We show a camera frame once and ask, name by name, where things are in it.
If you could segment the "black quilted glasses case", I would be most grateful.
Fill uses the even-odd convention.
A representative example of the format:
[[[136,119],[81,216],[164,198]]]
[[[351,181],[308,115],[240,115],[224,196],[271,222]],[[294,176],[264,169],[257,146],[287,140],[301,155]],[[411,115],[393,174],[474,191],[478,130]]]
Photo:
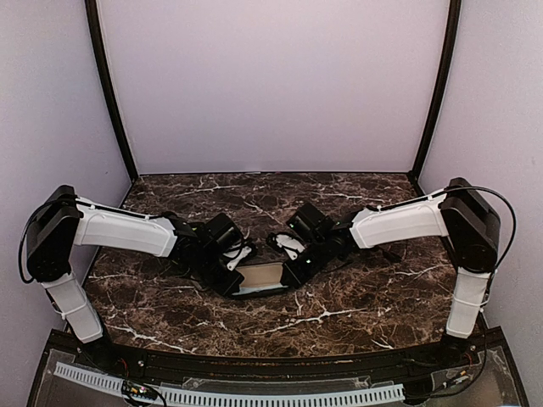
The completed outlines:
[[[238,289],[239,287],[262,287],[282,284],[283,264],[281,262],[239,266],[236,271],[244,278],[238,285]]]

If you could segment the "blue cleaning cloth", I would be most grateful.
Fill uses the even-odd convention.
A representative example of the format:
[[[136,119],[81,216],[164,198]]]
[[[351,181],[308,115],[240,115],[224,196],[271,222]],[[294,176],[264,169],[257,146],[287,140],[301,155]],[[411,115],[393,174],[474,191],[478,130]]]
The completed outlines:
[[[269,286],[262,287],[239,287],[238,291],[233,294],[234,298],[249,298],[253,297],[266,297],[274,295],[275,293],[280,293],[281,291],[287,289],[286,286],[278,283],[272,284]]]

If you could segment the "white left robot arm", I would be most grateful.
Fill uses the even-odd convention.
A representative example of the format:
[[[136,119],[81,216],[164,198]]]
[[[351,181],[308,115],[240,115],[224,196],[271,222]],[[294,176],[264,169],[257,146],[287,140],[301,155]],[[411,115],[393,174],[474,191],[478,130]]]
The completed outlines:
[[[168,259],[196,275],[222,296],[235,293],[243,276],[237,265],[255,253],[224,213],[208,222],[190,223],[173,212],[144,215],[94,203],[71,186],[58,187],[25,224],[18,268],[25,284],[38,282],[73,333],[87,344],[87,357],[102,370],[120,362],[119,349],[70,265],[74,246],[118,248]]]

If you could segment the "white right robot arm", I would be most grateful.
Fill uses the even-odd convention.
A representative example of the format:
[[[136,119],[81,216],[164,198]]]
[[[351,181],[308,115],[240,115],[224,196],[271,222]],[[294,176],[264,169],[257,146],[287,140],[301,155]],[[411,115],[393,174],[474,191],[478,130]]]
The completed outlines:
[[[479,314],[488,303],[495,274],[513,243],[500,245],[501,218],[485,195],[510,202],[488,187],[466,179],[451,179],[430,194],[385,206],[368,205],[339,220],[311,203],[302,205],[288,220],[287,232],[270,235],[269,246],[287,254],[281,283],[301,287],[334,259],[357,250],[424,238],[446,240],[456,267],[456,283],[443,342],[433,360],[452,367],[466,353],[463,339],[471,336]]]

